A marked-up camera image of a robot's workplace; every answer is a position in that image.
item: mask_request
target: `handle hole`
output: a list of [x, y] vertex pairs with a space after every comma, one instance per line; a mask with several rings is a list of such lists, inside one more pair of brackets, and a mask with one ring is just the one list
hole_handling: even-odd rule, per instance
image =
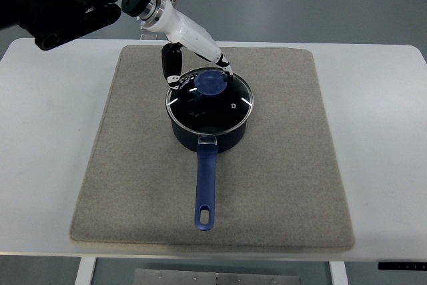
[[209, 210], [208, 209], [202, 209], [200, 212], [200, 222], [203, 225], [206, 225], [209, 223]]

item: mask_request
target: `blue handle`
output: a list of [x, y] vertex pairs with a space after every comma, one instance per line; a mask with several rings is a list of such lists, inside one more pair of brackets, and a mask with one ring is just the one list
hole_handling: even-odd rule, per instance
[[[199, 144], [197, 146], [197, 188], [195, 191], [194, 224], [199, 230], [210, 230], [215, 218], [215, 171], [218, 146]], [[202, 212], [208, 219], [202, 221]]]

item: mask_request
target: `lid knob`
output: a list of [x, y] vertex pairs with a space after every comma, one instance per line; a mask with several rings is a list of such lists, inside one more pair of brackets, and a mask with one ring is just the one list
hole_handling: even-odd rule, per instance
[[194, 79], [197, 91], [204, 95], [217, 95], [224, 91], [227, 83], [220, 71], [205, 70], [199, 73]]

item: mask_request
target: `white table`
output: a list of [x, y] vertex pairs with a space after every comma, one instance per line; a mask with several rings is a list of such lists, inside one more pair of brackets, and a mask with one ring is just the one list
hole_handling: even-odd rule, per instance
[[[48, 52], [32, 39], [11, 44], [0, 61], [0, 254], [154, 257], [78, 248], [68, 230], [122, 47], [163, 44], [78, 39]], [[421, 53], [406, 45], [219, 45], [313, 53], [356, 237], [352, 250], [337, 254], [221, 256], [427, 259], [427, 65]]]

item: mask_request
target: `glass lid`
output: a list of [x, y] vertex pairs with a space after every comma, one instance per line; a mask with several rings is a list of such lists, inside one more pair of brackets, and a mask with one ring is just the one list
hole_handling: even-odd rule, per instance
[[181, 127], [197, 133], [229, 131], [249, 116], [253, 106], [249, 85], [238, 75], [230, 81], [219, 68], [199, 68], [181, 76], [169, 89], [166, 110]]

